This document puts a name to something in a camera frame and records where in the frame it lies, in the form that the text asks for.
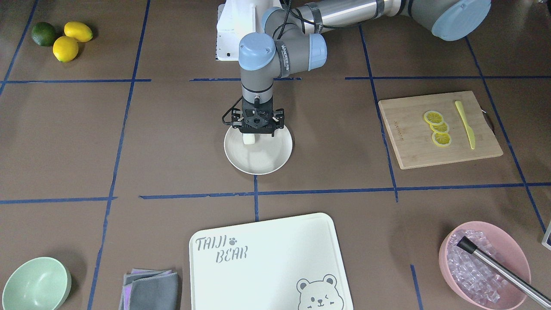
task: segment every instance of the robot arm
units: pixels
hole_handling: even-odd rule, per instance
[[[273,7],[262,18],[264,33],[247,34],[240,42],[241,110],[228,110],[224,117],[231,113],[231,122],[224,123],[242,133],[273,136],[276,129],[282,129],[284,110],[273,110],[273,79],[323,66],[327,46],[322,32],[404,14],[435,36],[453,41],[473,31],[488,14],[490,4],[491,0],[325,0],[290,10],[287,22],[286,10]]]

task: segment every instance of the pink bowl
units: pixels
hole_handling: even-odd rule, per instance
[[[456,292],[464,300],[479,306],[480,308],[488,310],[512,310],[520,306],[526,299],[526,295],[522,293],[512,284],[507,284],[504,289],[499,292],[501,298],[495,304],[488,302],[487,306],[484,307],[472,299],[470,299],[459,286],[455,283],[453,279],[450,268],[447,264],[447,244],[450,240],[452,234],[461,229],[474,229],[476,231],[482,231],[495,248],[499,252],[505,261],[500,261],[500,263],[515,273],[517,276],[530,283],[530,266],[528,266],[528,261],[526,256],[522,252],[522,249],[518,246],[516,241],[511,238],[506,232],[501,228],[496,227],[492,224],[485,222],[467,222],[465,224],[459,225],[455,228],[442,242],[439,252],[439,264],[440,271],[442,271],[442,276],[446,280],[446,283],[451,287],[451,289]]]

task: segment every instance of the lemon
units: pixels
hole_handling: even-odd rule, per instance
[[[66,36],[75,38],[78,42],[88,42],[92,39],[92,30],[81,22],[68,22],[63,28]]]
[[[52,46],[57,39],[56,29],[49,23],[36,23],[31,32],[33,41],[40,46]]]
[[[423,119],[429,124],[429,125],[441,125],[444,122],[444,117],[440,112],[438,111],[427,111],[423,115]]]
[[[53,43],[53,54],[61,62],[69,62],[78,54],[78,43],[69,36],[60,36]]]
[[[432,129],[432,131],[440,134],[450,132],[450,127],[446,122],[443,122],[440,125],[430,125],[430,128]]]
[[[451,144],[451,136],[447,133],[433,132],[433,142],[437,146],[446,147]]]

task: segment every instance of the white object in plate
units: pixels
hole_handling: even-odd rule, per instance
[[[193,310],[353,310],[324,213],[199,231],[190,274]]]
[[[243,143],[239,129],[230,127],[224,138],[224,152],[235,168],[249,174],[268,174],[281,168],[293,150],[293,138],[287,127],[274,136],[255,134],[255,143]]]
[[[243,144],[255,144],[256,138],[254,133],[243,133]]]

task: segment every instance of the gray cloth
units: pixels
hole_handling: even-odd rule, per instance
[[[171,270],[132,270],[124,276],[119,310],[175,310],[178,274]]]

